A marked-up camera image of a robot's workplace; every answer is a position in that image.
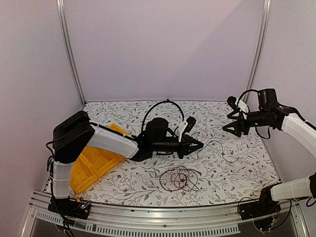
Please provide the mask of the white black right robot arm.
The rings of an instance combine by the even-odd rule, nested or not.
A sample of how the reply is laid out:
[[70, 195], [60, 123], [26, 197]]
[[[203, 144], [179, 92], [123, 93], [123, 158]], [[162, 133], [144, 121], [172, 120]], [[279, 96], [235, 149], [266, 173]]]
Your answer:
[[[223, 130], [237, 137], [248, 135], [250, 128], [271, 127], [289, 135], [300, 143], [311, 155], [316, 154], [316, 128], [304, 119], [298, 110], [278, 102], [275, 89], [256, 90], [258, 111], [251, 112], [241, 97], [230, 96], [227, 99], [232, 112], [228, 118], [232, 122], [223, 126]], [[266, 215], [274, 205], [282, 200], [299, 200], [316, 197], [316, 176], [279, 183], [261, 190], [255, 211]]]

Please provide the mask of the left arm base electronics board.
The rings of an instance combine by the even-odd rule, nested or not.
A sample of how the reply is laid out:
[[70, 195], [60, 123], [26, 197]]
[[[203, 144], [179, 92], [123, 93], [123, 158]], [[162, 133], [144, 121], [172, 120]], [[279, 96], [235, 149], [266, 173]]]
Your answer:
[[82, 197], [79, 199], [62, 198], [57, 199], [52, 197], [48, 205], [48, 210], [59, 214], [62, 217], [74, 217], [87, 220], [90, 214], [91, 202], [84, 200]]

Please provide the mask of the right arm base electronics board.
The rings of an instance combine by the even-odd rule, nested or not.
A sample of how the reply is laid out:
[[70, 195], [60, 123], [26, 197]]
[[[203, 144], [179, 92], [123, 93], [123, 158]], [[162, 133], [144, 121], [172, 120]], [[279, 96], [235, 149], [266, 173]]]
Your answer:
[[292, 200], [289, 200], [289, 210], [286, 216], [282, 222], [276, 225], [281, 215], [281, 206], [279, 202], [273, 201], [272, 203], [261, 204], [259, 200], [255, 200], [250, 197], [243, 197], [237, 204], [237, 212], [241, 216], [242, 220], [270, 215], [270, 217], [253, 221], [254, 227], [261, 233], [270, 232], [281, 227], [287, 221], [291, 210]]

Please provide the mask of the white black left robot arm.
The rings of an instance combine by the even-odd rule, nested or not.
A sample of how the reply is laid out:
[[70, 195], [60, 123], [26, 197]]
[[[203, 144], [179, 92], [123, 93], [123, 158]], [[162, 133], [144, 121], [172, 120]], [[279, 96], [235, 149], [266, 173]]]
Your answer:
[[172, 131], [164, 118], [142, 121], [139, 135], [125, 135], [92, 122], [85, 111], [79, 111], [53, 130], [53, 140], [46, 144], [51, 151], [48, 170], [51, 179], [51, 201], [62, 214], [70, 214], [69, 197], [72, 167], [86, 147], [113, 152], [132, 161], [144, 161], [153, 153], [176, 153], [182, 159], [203, 148], [203, 143], [188, 135], [196, 123], [193, 117], [183, 119]]

